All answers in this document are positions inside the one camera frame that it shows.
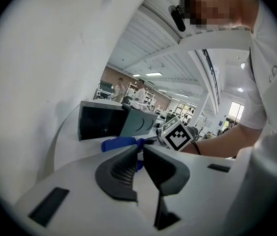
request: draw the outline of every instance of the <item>white ceiling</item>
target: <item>white ceiling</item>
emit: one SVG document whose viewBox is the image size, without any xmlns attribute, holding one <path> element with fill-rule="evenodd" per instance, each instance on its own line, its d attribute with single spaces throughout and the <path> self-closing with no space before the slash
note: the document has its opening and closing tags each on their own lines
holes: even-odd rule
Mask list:
<svg viewBox="0 0 277 236">
<path fill-rule="evenodd" d="M 178 31 L 168 10 L 169 6 L 177 5 L 178 1 L 145 0 L 117 42 L 108 65 L 129 75 L 140 74 L 144 80 L 152 83 L 150 85 L 167 90 L 165 94 L 168 97 L 180 99 L 184 103 L 196 104 L 205 87 L 202 75 L 192 59 L 185 59 L 180 52 L 168 52 L 153 59 L 149 58 L 162 50 L 178 45 L 182 38 L 206 32 L 197 30 L 187 23 L 185 32 Z M 216 30 L 231 29 L 218 28 L 211 31 Z M 242 93 L 237 89 L 244 86 L 243 70 L 240 66 L 247 58 L 248 51 L 208 49 L 208 52 L 217 76 L 219 91 L 242 97 Z M 151 72 L 161 72 L 162 76 L 146 76 L 146 73 Z M 175 93 L 190 97 L 185 98 Z M 208 101 L 205 106 L 206 113 L 212 112 L 212 104 L 213 101 Z"/>
</svg>

